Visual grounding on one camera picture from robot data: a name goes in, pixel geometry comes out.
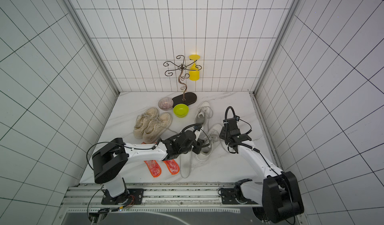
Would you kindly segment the white insole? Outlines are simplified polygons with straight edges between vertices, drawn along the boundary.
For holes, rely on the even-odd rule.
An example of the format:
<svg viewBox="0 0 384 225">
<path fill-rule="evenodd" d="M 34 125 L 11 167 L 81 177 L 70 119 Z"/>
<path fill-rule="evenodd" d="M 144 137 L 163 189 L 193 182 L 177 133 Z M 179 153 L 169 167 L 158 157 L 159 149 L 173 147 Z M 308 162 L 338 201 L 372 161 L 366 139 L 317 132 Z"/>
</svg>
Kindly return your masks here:
<svg viewBox="0 0 384 225">
<path fill-rule="evenodd" d="M 181 176 L 186 179 L 189 177 L 192 167 L 192 153 L 180 155 Z"/>
</svg>

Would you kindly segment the white sneaker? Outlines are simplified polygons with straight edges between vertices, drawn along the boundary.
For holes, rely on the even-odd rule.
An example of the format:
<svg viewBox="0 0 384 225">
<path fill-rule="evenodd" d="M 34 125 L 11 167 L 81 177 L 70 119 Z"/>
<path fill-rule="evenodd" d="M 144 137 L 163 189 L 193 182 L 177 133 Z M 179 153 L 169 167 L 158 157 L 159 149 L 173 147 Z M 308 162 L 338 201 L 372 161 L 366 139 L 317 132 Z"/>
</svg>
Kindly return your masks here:
<svg viewBox="0 0 384 225">
<path fill-rule="evenodd" d="M 206 162 L 214 149 L 217 148 L 217 146 L 220 144 L 220 133 L 222 128 L 223 126 L 221 124 L 215 124 L 210 128 L 208 132 L 208 138 L 204 144 L 205 147 L 202 148 L 198 155 L 196 155 L 196 159 L 199 162 Z"/>
<path fill-rule="evenodd" d="M 205 130 L 209 128 L 209 121 L 213 117 L 214 112 L 209 102 L 204 101 L 199 108 L 195 116 L 195 123 L 201 124 Z"/>
</svg>

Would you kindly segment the red insole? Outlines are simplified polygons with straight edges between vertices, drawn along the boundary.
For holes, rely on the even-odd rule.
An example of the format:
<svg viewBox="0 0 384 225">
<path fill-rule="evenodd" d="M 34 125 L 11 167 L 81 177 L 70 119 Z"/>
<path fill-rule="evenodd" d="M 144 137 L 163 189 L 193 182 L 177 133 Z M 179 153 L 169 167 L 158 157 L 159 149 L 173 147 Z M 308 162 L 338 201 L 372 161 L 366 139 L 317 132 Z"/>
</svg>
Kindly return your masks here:
<svg viewBox="0 0 384 225">
<path fill-rule="evenodd" d="M 177 162 L 175 160 L 164 161 L 164 163 L 166 164 L 169 172 L 172 175 L 176 175 L 176 174 L 179 173 L 180 167 L 179 167 L 179 165 L 177 164 Z"/>
<path fill-rule="evenodd" d="M 145 161 L 145 164 L 153 178 L 157 178 L 161 175 L 162 169 L 156 160 Z"/>
</svg>

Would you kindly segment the beige lace sneaker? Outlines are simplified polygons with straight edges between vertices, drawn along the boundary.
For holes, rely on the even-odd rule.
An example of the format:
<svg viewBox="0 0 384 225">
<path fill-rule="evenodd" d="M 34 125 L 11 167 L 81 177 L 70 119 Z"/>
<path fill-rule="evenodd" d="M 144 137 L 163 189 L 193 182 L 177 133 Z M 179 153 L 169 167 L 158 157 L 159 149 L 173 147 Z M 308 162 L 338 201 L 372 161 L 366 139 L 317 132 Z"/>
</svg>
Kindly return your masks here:
<svg viewBox="0 0 384 225">
<path fill-rule="evenodd" d="M 170 113 L 164 112 L 152 119 L 148 127 L 144 130 L 143 140 L 146 144 L 155 144 L 161 135 L 169 130 L 173 122 L 173 117 Z"/>
<path fill-rule="evenodd" d="M 148 128 L 149 123 L 159 116 L 159 110 L 155 107 L 150 107 L 144 113 L 139 115 L 134 126 L 134 137 L 142 139 L 144 131 Z"/>
</svg>

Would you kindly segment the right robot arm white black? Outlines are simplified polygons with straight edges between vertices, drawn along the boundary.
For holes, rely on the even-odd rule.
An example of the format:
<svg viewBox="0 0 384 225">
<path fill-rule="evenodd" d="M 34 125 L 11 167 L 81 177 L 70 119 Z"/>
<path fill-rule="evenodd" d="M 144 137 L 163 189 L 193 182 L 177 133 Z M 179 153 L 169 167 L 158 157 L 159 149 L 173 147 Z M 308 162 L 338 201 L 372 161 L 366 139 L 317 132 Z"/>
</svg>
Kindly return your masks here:
<svg viewBox="0 0 384 225">
<path fill-rule="evenodd" d="M 224 126 L 220 132 L 231 154 L 240 155 L 256 172 L 259 181 L 243 179 L 235 183 L 235 198 L 239 203 L 255 202 L 262 206 L 262 212 L 273 223 L 295 220 L 305 211 L 298 180 L 292 172 L 284 172 L 268 160 L 250 138 L 250 132 L 241 133 L 238 122 L 241 118 L 232 106 L 227 107 Z"/>
</svg>

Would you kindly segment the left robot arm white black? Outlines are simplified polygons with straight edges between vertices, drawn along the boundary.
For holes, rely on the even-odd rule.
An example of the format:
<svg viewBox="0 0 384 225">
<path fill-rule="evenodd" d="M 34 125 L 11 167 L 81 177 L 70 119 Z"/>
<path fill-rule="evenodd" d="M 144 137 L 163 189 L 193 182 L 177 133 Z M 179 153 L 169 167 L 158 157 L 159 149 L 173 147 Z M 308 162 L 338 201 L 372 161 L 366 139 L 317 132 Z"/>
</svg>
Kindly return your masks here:
<svg viewBox="0 0 384 225">
<path fill-rule="evenodd" d="M 130 192 L 120 172 L 128 164 L 144 161 L 171 161 L 180 155 L 194 152 L 199 154 L 202 148 L 209 146 L 200 138 L 207 136 L 201 124 L 192 124 L 180 133 L 168 139 L 158 139 L 154 144 L 127 144 L 122 138 L 104 142 L 104 146 L 94 152 L 88 159 L 89 166 L 94 172 L 94 181 L 101 184 L 103 206 L 126 206 L 140 204 L 143 190 L 139 193 Z"/>
</svg>

